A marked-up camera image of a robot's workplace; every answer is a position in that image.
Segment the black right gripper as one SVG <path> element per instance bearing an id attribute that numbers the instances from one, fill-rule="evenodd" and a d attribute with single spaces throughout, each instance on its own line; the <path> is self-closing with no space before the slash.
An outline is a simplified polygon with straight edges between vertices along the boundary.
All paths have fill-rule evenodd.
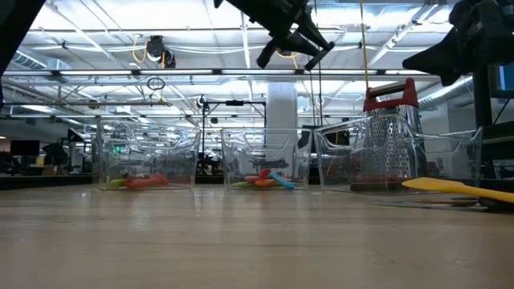
<path id="1" fill-rule="evenodd" d="M 404 59 L 402 66 L 440 75 L 448 87 L 473 67 L 513 61 L 513 0 L 459 1 L 449 22 L 454 28 L 439 43 Z"/>

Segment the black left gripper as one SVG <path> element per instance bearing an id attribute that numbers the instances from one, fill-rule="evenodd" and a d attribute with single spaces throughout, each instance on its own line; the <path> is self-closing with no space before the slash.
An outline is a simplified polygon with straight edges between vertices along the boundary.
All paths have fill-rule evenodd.
<path id="1" fill-rule="evenodd" d="M 308 40 L 325 51 L 331 51 L 335 46 L 334 42 L 324 39 L 309 14 L 302 14 L 299 18 L 299 32 L 308 40 L 299 33 L 290 31 L 300 12 L 301 1 L 250 0 L 247 4 L 250 21 L 266 28 L 271 36 L 271 40 L 257 58 L 257 64 L 261 68 L 267 66 L 272 55 L 279 49 L 316 56 L 320 51 Z"/>

